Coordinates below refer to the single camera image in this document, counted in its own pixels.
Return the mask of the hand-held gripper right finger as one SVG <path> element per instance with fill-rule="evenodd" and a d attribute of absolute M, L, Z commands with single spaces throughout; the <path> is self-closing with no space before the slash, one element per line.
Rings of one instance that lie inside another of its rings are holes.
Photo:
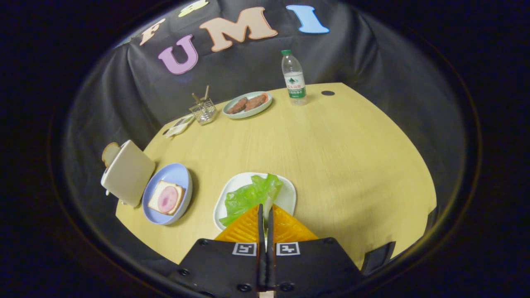
<path fill-rule="evenodd" d="M 335 238 L 318 238 L 276 205 L 267 218 L 265 260 L 265 290 L 275 298 L 333 298 L 364 278 Z"/>

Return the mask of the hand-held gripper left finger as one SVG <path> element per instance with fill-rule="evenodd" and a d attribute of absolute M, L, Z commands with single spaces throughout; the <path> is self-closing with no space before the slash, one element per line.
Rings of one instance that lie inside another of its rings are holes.
<path fill-rule="evenodd" d="M 169 279 L 207 298 L 258 298 L 261 289 L 260 264 L 265 249 L 263 205 L 251 208 L 251 230 L 257 239 L 229 242 L 198 239 Z"/>

